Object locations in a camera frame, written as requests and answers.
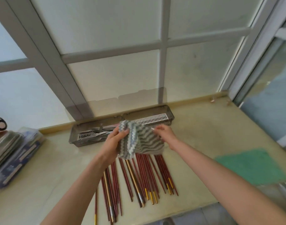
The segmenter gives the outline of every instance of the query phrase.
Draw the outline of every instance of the floor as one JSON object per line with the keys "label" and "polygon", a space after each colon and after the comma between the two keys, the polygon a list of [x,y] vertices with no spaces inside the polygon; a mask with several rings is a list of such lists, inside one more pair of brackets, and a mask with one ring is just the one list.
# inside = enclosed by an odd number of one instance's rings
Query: floor
{"label": "floor", "polygon": [[[281,184],[260,186],[259,189],[286,212],[286,191]],[[169,217],[148,225],[237,225],[220,203]]]}

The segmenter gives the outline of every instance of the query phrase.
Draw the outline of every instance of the forearm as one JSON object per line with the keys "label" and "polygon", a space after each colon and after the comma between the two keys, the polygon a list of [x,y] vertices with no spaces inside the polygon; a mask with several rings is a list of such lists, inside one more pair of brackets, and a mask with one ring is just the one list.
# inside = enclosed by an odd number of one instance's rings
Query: forearm
{"label": "forearm", "polygon": [[179,140],[172,144],[237,223],[286,224],[286,213],[243,178]]}
{"label": "forearm", "polygon": [[41,224],[81,224],[106,167],[106,158],[99,153]]}

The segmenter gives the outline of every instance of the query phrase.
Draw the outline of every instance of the person's right hand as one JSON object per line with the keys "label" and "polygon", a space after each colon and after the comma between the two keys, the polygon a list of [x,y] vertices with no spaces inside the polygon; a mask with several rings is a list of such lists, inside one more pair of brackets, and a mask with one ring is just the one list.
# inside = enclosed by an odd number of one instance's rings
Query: person's right hand
{"label": "person's right hand", "polygon": [[153,132],[156,135],[159,135],[161,140],[168,143],[169,147],[174,150],[174,143],[177,141],[177,137],[175,136],[170,126],[158,125],[154,128]]}

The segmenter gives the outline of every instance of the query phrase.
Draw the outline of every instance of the striped towel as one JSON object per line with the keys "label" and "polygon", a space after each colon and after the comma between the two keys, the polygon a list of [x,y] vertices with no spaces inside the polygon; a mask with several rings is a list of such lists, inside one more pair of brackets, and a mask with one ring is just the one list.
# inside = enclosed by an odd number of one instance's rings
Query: striped towel
{"label": "striped towel", "polygon": [[119,124],[119,132],[130,129],[130,133],[120,141],[118,157],[131,159],[135,153],[159,155],[163,153],[164,143],[150,127],[124,120]]}

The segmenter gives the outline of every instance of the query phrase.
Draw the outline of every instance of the hand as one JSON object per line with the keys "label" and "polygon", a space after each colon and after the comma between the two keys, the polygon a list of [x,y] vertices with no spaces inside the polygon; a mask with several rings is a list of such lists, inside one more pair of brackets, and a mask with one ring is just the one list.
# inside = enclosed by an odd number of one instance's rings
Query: hand
{"label": "hand", "polygon": [[170,126],[167,125],[158,125],[155,127],[153,131],[156,135],[159,135],[161,137],[161,140],[163,142],[168,143],[169,147],[172,150],[175,150],[174,148],[174,142],[178,139],[176,138],[174,132],[172,131]]}
{"label": "hand", "polygon": [[119,141],[126,137],[129,132],[129,129],[119,132],[119,126],[117,126],[113,132],[108,135],[100,151],[100,153],[105,157],[108,166],[115,161],[118,155],[117,146]]}

